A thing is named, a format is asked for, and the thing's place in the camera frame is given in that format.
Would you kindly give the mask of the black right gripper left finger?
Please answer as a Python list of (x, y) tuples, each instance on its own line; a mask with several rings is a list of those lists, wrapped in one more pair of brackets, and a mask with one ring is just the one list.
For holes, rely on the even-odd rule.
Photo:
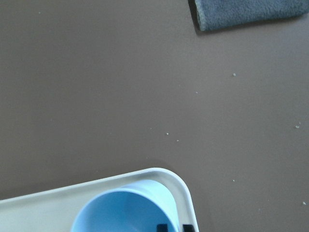
[(167, 224), (158, 224), (156, 227), (156, 232), (168, 232)]

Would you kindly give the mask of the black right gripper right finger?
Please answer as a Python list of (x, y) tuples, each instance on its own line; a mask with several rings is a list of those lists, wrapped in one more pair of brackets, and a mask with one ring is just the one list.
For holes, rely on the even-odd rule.
[(192, 224), (183, 224), (183, 232), (194, 232), (194, 226)]

